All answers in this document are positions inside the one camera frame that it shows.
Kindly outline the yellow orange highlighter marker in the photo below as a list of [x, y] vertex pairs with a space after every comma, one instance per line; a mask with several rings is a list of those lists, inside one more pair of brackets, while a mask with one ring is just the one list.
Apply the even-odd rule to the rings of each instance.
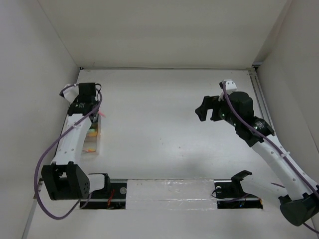
[[86, 136], [87, 136], [87, 137], [97, 137], [97, 136], [98, 136], [98, 133], [97, 133], [97, 132], [90, 132], [90, 133], [87, 133]]

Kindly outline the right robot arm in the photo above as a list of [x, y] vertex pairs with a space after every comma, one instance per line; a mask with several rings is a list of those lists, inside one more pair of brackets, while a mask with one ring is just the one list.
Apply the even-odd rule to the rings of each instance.
[[230, 184], [236, 196], [259, 196], [279, 208], [284, 218], [294, 226], [301, 226], [319, 212], [319, 184], [310, 178], [292, 159], [272, 127], [254, 115], [253, 100], [245, 92], [205, 96], [195, 109], [200, 121], [225, 121], [234, 127], [237, 136], [257, 153], [281, 182], [263, 183], [253, 173], [243, 170], [235, 174]]

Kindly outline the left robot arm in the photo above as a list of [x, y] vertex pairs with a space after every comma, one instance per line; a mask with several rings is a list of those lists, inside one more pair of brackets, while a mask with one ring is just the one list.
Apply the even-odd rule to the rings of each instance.
[[102, 97], [97, 83], [66, 86], [60, 95], [70, 102], [65, 131], [58, 140], [52, 162], [43, 165], [41, 176], [51, 200], [79, 200], [95, 192], [99, 197], [111, 193], [106, 173], [86, 173], [80, 167], [83, 144], [88, 130], [95, 123]]

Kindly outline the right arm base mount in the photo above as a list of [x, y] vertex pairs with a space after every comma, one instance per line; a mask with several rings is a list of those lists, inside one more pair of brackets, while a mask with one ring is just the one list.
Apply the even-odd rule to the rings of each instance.
[[231, 179], [214, 180], [211, 196], [216, 199], [218, 209], [263, 209], [261, 199], [242, 189], [241, 181], [250, 175], [251, 172], [243, 170]]

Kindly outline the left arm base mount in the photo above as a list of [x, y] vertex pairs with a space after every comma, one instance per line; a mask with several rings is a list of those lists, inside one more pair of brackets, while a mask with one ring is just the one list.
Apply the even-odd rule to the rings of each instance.
[[111, 181], [109, 189], [92, 192], [91, 199], [82, 200], [79, 207], [84, 210], [124, 210], [126, 208], [127, 181]]

